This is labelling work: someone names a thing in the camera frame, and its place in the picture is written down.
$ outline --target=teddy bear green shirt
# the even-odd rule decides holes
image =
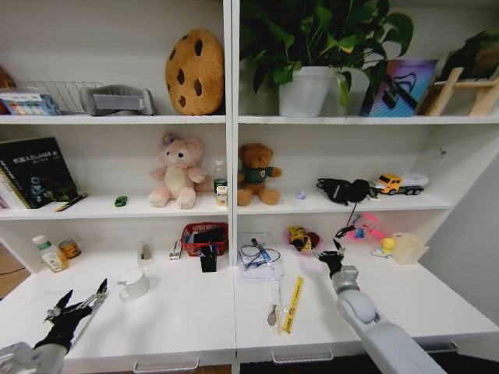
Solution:
[[[251,185],[259,185],[260,183],[264,183],[267,177],[271,176],[272,166],[267,168],[242,168],[242,173],[244,174],[244,182],[250,183]]]

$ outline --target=toy truck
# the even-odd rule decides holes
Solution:
[[[418,173],[401,176],[383,174],[374,182],[374,188],[386,195],[394,195],[396,193],[419,195],[429,181],[427,176]]]

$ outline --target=white bottle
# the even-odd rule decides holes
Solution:
[[[40,249],[41,258],[54,273],[69,267],[69,261],[64,252],[50,243],[45,235],[35,236],[31,241]]]
[[[223,168],[224,161],[217,159],[215,161],[215,170],[213,173],[213,190],[219,206],[227,206],[227,177]]]

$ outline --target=white cup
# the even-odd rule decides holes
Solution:
[[[149,278],[142,269],[135,269],[125,274],[118,284],[125,286],[119,293],[122,300],[139,298],[149,289]]]

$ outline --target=yellow duck toy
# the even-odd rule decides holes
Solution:
[[[371,251],[371,255],[377,257],[390,258],[391,251],[395,247],[395,239],[393,238],[383,238],[381,239],[380,245]]]

